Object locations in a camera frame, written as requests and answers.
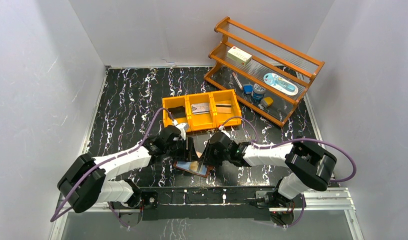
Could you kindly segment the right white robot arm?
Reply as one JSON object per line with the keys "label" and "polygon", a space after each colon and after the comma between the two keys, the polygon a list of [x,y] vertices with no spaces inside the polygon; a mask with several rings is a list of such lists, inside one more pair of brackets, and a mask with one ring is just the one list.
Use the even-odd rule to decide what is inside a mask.
{"label": "right white robot arm", "polygon": [[281,145],[237,143],[221,131],[210,138],[198,161],[212,167],[228,161],[237,167],[288,168],[291,174],[280,180],[274,196],[291,200],[308,189],[327,190],[337,159],[311,138],[297,138]]}

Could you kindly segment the brown leather card holder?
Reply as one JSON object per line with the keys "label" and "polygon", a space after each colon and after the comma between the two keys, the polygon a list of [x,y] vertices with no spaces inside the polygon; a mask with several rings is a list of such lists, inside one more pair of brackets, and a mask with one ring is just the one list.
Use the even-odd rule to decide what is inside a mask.
{"label": "brown leather card holder", "polygon": [[173,166],[177,169],[203,178],[208,177],[210,171],[214,170],[214,166],[208,166],[198,161],[176,161]]}

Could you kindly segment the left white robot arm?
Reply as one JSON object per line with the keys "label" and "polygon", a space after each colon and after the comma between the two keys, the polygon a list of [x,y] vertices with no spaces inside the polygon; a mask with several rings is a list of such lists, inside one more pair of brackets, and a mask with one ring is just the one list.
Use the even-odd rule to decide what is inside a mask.
{"label": "left white robot arm", "polygon": [[164,158],[178,158],[187,142],[187,123],[169,125],[157,135],[146,137],[142,144],[107,156],[92,157],[85,153],[74,161],[57,184],[76,213],[96,203],[119,202],[129,208],[148,203],[147,192],[130,179],[114,181],[126,172],[145,168]]}

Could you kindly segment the striped card with orange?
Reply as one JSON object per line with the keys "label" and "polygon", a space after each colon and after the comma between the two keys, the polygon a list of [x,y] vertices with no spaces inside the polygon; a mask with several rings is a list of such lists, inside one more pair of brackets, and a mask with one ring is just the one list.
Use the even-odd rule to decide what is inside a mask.
{"label": "striped card with orange", "polygon": [[191,113],[193,115],[201,115],[210,113],[210,105],[208,102],[191,104]]}

